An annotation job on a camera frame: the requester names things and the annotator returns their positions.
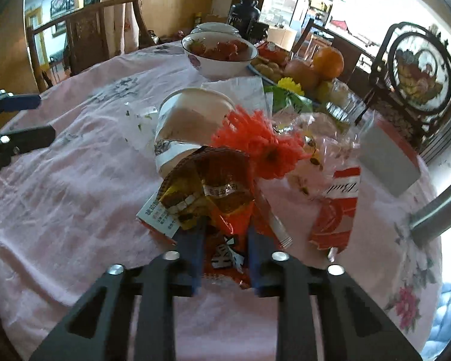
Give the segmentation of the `white paper napkin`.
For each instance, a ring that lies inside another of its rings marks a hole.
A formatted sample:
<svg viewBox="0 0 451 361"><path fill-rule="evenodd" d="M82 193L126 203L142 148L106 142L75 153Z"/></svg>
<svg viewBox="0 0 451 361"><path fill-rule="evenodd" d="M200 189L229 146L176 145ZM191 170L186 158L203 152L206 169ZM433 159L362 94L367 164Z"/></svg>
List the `white paper napkin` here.
<svg viewBox="0 0 451 361"><path fill-rule="evenodd" d="M272 117L273 96L265 93L263 81L258 76L205 82L201 87L226 95L235 105L240 105L248 113L262 111L265 116Z"/></svg>

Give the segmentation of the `white bowl of strawberries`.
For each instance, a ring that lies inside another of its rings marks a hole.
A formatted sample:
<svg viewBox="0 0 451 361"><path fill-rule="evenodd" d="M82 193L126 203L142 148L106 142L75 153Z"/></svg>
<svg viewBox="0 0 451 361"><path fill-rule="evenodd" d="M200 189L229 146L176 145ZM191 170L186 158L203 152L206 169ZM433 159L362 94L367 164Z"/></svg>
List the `white bowl of strawberries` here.
<svg viewBox="0 0 451 361"><path fill-rule="evenodd" d="M182 48L192 67L213 81L243 75L258 57L253 44L228 33L192 33L182 39Z"/></svg>

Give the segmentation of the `small white paper scrap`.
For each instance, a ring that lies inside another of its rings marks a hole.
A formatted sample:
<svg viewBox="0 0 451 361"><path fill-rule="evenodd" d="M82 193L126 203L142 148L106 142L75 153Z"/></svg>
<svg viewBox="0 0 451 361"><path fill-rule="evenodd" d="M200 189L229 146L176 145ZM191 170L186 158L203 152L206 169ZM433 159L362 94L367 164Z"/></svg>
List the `small white paper scrap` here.
<svg viewBox="0 0 451 361"><path fill-rule="evenodd" d="M119 126L124 139L142 153L152 153L159 111L154 106L139 108L124 103Z"/></svg>

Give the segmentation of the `black ceramic jar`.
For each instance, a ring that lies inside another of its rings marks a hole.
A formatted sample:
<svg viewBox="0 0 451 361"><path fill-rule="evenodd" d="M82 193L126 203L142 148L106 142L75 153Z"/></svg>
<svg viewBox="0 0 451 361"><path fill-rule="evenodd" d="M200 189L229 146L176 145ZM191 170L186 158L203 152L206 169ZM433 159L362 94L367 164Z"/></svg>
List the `black ceramic jar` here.
<svg viewBox="0 0 451 361"><path fill-rule="evenodd" d="M248 39L250 29L260 15L257 0L240 0L230 7L226 23L235 27L242 38Z"/></svg>

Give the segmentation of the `clear plastic wrapper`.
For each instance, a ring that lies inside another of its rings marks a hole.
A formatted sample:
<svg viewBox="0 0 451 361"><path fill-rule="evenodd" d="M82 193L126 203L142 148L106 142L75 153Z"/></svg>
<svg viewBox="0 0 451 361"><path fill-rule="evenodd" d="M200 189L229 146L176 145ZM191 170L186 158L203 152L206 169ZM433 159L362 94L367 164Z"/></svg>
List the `clear plastic wrapper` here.
<svg viewBox="0 0 451 361"><path fill-rule="evenodd" d="M358 164L363 126L338 121L326 113L284 111L273 121L276 132L298 133L303 139L306 158L297 162L286 179L306 199L320 198L332 185L334 172Z"/></svg>

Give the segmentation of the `red white cigarette pack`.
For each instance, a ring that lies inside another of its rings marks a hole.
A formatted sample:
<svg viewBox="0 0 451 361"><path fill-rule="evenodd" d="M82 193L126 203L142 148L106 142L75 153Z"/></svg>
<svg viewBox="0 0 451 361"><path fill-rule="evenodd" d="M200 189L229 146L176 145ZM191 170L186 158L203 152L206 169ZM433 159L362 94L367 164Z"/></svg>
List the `red white cigarette pack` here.
<svg viewBox="0 0 451 361"><path fill-rule="evenodd" d="M334 172L309 234L309 242L318 250L336 248L340 253L347 248L354 226L360 178L359 166Z"/></svg>

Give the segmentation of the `round decorative table screen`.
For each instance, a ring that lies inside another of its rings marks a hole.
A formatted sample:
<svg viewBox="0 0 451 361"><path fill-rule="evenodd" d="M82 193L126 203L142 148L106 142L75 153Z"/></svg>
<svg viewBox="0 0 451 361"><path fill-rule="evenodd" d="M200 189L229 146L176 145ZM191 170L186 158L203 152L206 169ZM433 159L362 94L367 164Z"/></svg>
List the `round decorative table screen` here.
<svg viewBox="0 0 451 361"><path fill-rule="evenodd" d="M447 42L419 24L388 28L371 65L368 109L377 111L422 151L451 118L451 55Z"/></svg>

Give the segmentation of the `yellow artificial flower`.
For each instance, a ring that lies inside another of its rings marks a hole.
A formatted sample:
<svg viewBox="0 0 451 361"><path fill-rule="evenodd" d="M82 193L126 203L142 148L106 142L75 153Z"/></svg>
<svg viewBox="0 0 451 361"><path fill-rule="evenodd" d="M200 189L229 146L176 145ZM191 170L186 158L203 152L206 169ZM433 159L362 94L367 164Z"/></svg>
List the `yellow artificial flower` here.
<svg viewBox="0 0 451 361"><path fill-rule="evenodd" d="M289 91L289 92L292 92L294 94L297 94L299 96L304 96L305 95L305 92L302 90L301 85L298 84L298 83L295 83L291 77L283 77L283 78L281 78L278 81L277 86L282 88L282 89L284 89L284 90L286 90L286 91Z"/></svg>

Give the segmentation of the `orange snack wrapper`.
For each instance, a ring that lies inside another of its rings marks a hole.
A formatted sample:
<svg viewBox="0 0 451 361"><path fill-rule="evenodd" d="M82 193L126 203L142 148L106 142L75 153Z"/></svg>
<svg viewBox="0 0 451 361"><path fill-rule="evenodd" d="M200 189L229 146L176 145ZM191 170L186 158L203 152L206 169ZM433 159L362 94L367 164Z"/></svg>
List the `orange snack wrapper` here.
<svg viewBox="0 0 451 361"><path fill-rule="evenodd" d="M205 223L204 276L249 288L247 230L286 249L292 237L256 186L250 157L227 147L201 147L164 177L137 213L147 228L177 242Z"/></svg>

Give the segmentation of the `pink floral curtain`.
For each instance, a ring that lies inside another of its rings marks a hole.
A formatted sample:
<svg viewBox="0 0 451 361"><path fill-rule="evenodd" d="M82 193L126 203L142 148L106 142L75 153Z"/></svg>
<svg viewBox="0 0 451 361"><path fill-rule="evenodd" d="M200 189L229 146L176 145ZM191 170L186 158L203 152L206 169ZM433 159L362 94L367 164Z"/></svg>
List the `pink floral curtain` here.
<svg viewBox="0 0 451 361"><path fill-rule="evenodd" d="M104 9L105 33L110 57L136 51L139 27L131 3L120 3Z"/></svg>

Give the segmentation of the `dark wooden chair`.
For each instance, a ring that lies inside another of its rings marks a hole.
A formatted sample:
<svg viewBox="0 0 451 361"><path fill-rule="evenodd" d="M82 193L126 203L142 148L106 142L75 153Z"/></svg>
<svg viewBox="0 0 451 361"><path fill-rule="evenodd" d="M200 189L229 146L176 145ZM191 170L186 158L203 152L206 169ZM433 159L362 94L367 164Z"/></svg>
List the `dark wooden chair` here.
<svg viewBox="0 0 451 361"><path fill-rule="evenodd" d="M61 16L47 24L34 29L27 26L25 29L30 61L34 79L39 92L46 91L48 85L44 79L42 68L35 44L35 36L49 29L55 24L66 25L66 38L69 47L71 74L77 75L96 63L102 63L110 58L106 41L105 9L126 5L130 3L139 28L138 47L140 49L152 47L155 43L151 37L146 23L142 18L139 0L108 0L85 8L80 8L70 14Z"/></svg>

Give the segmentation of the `orange artificial flower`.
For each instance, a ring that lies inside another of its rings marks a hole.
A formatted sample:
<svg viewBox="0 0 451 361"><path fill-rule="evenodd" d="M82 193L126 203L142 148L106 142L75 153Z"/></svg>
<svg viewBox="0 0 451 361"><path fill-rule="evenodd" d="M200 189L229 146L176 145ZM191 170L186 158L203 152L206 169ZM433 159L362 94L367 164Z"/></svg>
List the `orange artificial flower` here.
<svg viewBox="0 0 451 361"><path fill-rule="evenodd" d="M263 179L283 178L299 161L311 158L301 134L279 134L261 110L249 113L241 106L227 114L211 144L248 155L253 173Z"/></svg>

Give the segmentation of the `fruit plate with oranges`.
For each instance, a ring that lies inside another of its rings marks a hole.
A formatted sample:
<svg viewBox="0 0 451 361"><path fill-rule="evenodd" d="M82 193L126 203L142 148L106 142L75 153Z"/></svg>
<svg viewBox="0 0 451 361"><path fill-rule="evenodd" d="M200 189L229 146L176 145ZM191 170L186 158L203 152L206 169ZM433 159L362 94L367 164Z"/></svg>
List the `fruit plate with oranges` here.
<svg viewBox="0 0 451 361"><path fill-rule="evenodd" d="M258 52L251 67L274 86L281 78L291 77L301 85L305 95L318 102L344 106L352 98L349 86L339 80L345 71L344 56L334 47L319 47L309 62L287 56L286 51L273 42L261 44Z"/></svg>

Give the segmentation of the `white tissue box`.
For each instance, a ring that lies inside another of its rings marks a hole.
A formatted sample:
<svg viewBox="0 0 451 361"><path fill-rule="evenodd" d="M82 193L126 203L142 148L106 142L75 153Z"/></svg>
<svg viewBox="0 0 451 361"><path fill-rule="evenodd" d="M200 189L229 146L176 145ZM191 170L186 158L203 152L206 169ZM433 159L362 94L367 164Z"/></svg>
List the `white tissue box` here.
<svg viewBox="0 0 451 361"><path fill-rule="evenodd" d="M416 151L381 116L367 122L360 141L360 161L392 196L399 197L419 179Z"/></svg>

